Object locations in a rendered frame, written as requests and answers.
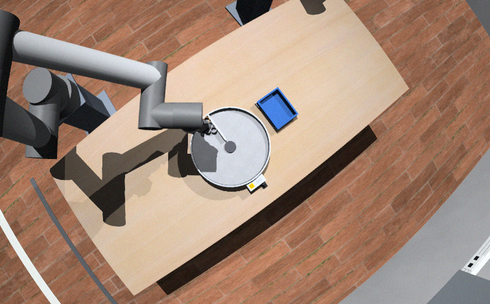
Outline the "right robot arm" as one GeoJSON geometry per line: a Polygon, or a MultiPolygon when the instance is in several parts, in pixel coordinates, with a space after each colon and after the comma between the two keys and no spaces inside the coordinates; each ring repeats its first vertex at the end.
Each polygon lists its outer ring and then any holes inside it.
{"type": "Polygon", "coordinates": [[[26,158],[57,159],[59,119],[79,102],[75,83],[48,69],[141,89],[138,129],[202,129],[202,102],[165,102],[167,63],[134,61],[19,25],[17,16],[0,10],[0,137],[25,144],[26,158]],[[23,83],[29,111],[6,96],[12,61],[39,67],[23,83]]]}

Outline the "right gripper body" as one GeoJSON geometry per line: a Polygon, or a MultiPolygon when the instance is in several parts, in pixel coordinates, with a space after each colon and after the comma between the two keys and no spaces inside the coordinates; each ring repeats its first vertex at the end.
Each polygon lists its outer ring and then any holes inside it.
{"type": "Polygon", "coordinates": [[[202,134],[208,134],[209,131],[210,131],[210,128],[211,128],[211,124],[208,121],[203,120],[203,122],[202,122],[202,129],[197,129],[197,130],[195,130],[193,132],[187,132],[185,130],[183,130],[183,131],[186,132],[186,133],[193,133],[193,134],[196,133],[196,132],[200,132],[202,134]]]}

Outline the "blue open-top crate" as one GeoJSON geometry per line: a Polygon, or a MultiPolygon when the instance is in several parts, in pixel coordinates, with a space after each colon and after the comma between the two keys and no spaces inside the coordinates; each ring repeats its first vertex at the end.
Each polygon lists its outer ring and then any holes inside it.
{"type": "Polygon", "coordinates": [[[298,115],[279,87],[258,100],[257,105],[276,129],[281,128],[298,115]]]}

